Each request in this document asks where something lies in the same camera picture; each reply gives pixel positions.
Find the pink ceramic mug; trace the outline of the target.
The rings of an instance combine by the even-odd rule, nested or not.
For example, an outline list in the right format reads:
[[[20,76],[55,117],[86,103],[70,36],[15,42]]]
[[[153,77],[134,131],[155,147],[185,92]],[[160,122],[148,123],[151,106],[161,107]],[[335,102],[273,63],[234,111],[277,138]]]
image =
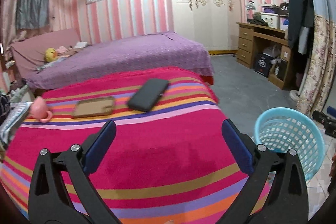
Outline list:
[[[46,101],[38,96],[35,98],[29,109],[30,115],[41,123],[47,123],[52,118],[52,111],[48,107]]]

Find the patterned white cloth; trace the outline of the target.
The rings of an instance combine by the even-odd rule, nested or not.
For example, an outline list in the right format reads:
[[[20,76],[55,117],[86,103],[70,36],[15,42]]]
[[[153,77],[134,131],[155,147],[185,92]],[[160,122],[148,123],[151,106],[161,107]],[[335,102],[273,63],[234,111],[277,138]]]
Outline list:
[[[31,104],[32,102],[19,102],[11,107],[9,115],[1,124],[2,144],[9,143],[11,129],[28,114]]]

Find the black box under desk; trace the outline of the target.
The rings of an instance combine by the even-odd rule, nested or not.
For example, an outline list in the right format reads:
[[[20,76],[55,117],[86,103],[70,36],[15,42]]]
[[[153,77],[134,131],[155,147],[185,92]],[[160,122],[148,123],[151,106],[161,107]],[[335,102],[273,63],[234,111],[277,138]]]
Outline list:
[[[255,58],[254,71],[268,78],[272,67],[272,60],[274,60],[274,58],[271,56],[264,53],[258,54]]]

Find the white storage box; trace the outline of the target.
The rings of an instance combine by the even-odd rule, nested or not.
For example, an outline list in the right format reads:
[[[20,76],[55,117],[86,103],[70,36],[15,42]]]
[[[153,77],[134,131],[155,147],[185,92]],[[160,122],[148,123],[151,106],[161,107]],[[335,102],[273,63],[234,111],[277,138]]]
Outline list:
[[[280,28],[280,17],[278,14],[261,12],[260,15],[270,28]]]

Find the floral curtain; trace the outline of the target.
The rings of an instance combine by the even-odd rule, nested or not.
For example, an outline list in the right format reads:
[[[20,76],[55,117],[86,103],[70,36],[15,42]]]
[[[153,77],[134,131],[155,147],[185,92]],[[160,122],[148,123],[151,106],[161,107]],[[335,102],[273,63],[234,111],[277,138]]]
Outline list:
[[[335,73],[335,22],[316,15],[311,60],[297,110],[305,115],[321,111],[329,96]]]

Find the yellow duck plush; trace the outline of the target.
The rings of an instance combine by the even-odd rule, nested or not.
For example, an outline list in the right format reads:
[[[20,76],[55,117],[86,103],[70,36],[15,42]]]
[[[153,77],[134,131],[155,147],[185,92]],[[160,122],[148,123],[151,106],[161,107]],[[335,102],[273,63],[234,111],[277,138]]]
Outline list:
[[[45,61],[47,63],[56,61],[58,59],[58,52],[54,48],[48,48],[45,51]]]

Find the striped pink red blanket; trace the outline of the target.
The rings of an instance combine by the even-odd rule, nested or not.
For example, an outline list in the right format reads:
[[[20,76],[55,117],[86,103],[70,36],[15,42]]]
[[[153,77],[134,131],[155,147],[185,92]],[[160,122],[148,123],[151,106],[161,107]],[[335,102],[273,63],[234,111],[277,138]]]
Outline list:
[[[128,100],[149,79],[169,87],[148,113]],[[215,223],[244,186],[221,133],[225,115],[214,92],[195,73],[177,67],[114,73],[52,90],[43,98],[48,123],[28,117],[18,128],[1,167],[1,183],[24,214],[41,149],[65,151],[97,132],[107,117],[75,119],[80,100],[112,96],[109,119],[116,137],[90,179],[123,223]]]

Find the purple dotted bedspread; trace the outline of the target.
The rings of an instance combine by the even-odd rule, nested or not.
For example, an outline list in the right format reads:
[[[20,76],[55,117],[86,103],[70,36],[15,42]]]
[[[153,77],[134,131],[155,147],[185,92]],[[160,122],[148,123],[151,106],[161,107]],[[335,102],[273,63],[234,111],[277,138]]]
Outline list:
[[[179,67],[214,83],[206,48],[175,32],[136,36],[94,44],[59,63],[25,76],[32,89],[51,90],[111,73]]]

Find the light blue plastic basket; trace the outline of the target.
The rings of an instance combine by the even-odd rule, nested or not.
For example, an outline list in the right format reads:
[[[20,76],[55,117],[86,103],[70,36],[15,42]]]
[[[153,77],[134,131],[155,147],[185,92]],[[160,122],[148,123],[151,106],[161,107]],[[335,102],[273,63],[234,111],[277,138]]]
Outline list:
[[[287,107],[263,112],[255,123],[254,140],[276,152],[296,150],[307,181],[318,172],[325,157],[325,142],[317,125],[306,115]]]

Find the tan phone case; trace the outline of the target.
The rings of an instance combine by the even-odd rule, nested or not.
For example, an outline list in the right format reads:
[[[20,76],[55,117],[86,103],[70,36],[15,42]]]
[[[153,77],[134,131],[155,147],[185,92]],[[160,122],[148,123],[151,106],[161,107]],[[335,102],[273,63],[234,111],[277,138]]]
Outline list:
[[[72,116],[74,118],[87,118],[112,114],[116,100],[112,96],[80,100],[77,102]]]

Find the white wardrobe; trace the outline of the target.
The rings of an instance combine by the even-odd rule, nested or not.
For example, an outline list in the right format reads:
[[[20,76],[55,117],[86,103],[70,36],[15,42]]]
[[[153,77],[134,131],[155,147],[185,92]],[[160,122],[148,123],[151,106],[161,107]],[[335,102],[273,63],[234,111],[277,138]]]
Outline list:
[[[235,52],[240,0],[171,0],[174,31],[212,52]]]

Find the black hanging clothes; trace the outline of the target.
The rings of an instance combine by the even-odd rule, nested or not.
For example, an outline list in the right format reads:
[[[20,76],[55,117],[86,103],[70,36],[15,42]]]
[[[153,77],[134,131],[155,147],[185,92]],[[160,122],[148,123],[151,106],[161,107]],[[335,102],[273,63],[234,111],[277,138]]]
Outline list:
[[[304,73],[313,40],[313,0],[289,0],[288,45],[292,49],[295,73]]]

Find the black wallet pouch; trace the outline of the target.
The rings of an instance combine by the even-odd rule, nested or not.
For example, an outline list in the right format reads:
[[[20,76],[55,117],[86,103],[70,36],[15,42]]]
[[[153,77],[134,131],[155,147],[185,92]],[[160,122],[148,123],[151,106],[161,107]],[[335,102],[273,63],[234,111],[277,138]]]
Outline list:
[[[128,100],[127,106],[132,110],[148,113],[157,104],[169,87],[170,82],[163,79],[149,79]]]

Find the pink headboard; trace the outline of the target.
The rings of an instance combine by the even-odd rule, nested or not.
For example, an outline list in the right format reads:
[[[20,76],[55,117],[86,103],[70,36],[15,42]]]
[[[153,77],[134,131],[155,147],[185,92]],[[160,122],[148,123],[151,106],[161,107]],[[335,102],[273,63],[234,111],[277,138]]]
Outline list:
[[[74,46],[80,41],[77,31],[73,28],[49,32],[39,36],[11,44],[11,52],[22,78],[32,74],[37,67],[45,63],[45,51],[48,48]]]

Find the wooden desk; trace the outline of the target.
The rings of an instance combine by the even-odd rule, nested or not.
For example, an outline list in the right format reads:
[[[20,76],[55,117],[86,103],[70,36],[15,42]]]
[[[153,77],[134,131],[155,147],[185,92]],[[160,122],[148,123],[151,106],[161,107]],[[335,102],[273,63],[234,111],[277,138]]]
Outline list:
[[[268,81],[278,88],[288,89],[293,75],[292,53],[285,31],[250,23],[238,23],[237,62],[254,69],[255,58],[264,53],[274,58]]]

